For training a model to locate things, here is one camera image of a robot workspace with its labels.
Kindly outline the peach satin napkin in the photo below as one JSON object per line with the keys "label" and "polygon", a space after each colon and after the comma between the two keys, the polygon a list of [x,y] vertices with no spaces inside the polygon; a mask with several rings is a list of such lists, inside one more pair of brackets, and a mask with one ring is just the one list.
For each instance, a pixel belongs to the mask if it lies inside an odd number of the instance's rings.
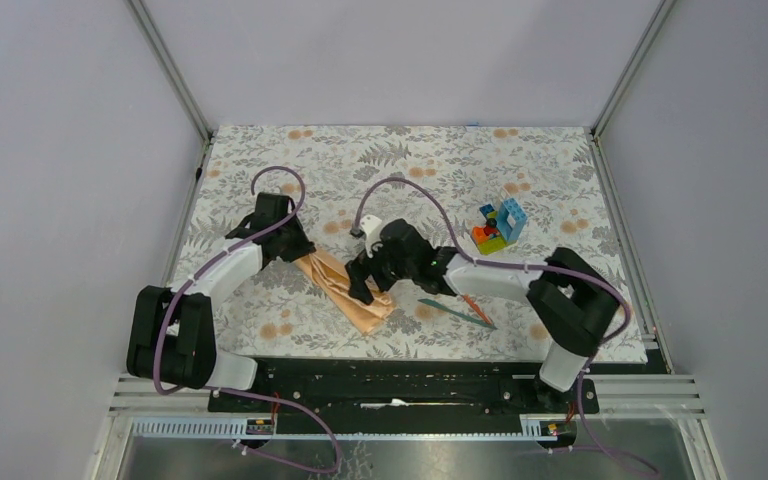
{"label": "peach satin napkin", "polygon": [[370,305],[349,295],[350,280],[343,263],[330,253],[317,249],[293,261],[316,286],[332,300],[337,308],[363,335],[383,325],[396,309],[396,303],[387,293],[374,292]]}

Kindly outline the orange plastic fork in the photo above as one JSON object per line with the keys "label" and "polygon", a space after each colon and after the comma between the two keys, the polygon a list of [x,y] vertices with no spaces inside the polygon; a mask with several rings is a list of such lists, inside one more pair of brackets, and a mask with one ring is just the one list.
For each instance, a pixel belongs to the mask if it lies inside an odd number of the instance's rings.
{"label": "orange plastic fork", "polygon": [[469,297],[468,295],[463,295],[462,299],[464,302],[473,310],[473,312],[486,324],[489,326],[493,326],[493,321],[484,313],[484,311],[479,307],[479,305],[475,302],[474,299]]}

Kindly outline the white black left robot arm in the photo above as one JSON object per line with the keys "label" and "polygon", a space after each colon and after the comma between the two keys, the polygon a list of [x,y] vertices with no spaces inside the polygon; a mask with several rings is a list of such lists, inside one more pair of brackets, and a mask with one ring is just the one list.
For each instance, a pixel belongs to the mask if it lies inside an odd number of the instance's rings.
{"label": "white black left robot arm", "polygon": [[254,211],[228,233],[218,253],[183,281],[147,286],[137,296],[126,370],[162,390],[232,389],[248,411],[269,401],[270,385],[254,359],[219,349],[214,316],[247,280],[275,260],[292,263],[314,252],[286,195],[260,193]]}

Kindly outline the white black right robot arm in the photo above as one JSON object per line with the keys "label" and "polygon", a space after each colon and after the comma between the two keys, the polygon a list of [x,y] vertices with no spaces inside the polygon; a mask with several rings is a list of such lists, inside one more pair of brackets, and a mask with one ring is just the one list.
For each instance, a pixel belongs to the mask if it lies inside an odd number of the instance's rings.
{"label": "white black right robot arm", "polygon": [[369,305],[371,287],[386,292],[410,281],[431,295],[489,296],[527,303],[552,344],[533,386],[535,402],[557,412],[573,398],[573,384],[606,336],[621,295],[569,248],[544,262],[517,265],[469,257],[455,246],[434,247],[403,219],[369,215],[350,231],[363,250],[346,265],[351,298]]}

